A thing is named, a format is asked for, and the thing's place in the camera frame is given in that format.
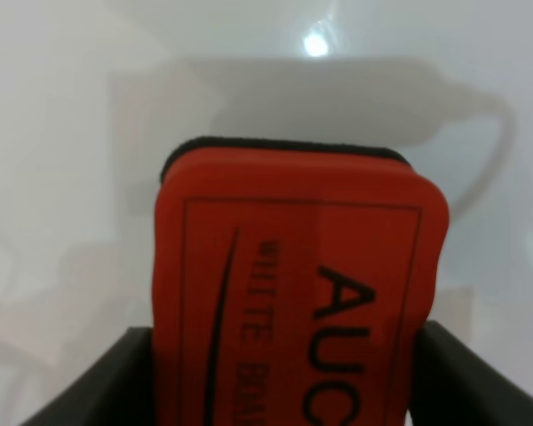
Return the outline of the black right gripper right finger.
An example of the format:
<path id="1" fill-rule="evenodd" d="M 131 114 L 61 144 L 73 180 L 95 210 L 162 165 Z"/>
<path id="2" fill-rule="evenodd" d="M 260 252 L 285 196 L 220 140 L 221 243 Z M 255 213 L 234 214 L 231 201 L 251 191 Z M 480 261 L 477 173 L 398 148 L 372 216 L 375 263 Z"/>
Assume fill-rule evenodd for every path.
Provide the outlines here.
<path id="1" fill-rule="evenodd" d="M 416 338 L 409 412 L 414 425 L 533 425 L 533 398 L 432 320 Z"/>

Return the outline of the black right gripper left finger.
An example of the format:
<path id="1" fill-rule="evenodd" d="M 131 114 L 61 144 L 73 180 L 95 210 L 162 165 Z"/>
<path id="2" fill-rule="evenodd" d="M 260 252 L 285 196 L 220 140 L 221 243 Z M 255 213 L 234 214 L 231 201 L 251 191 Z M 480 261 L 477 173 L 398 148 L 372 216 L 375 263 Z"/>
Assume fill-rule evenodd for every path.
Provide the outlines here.
<path id="1" fill-rule="evenodd" d="M 155 425 L 152 329 L 129 328 L 26 425 Z"/>

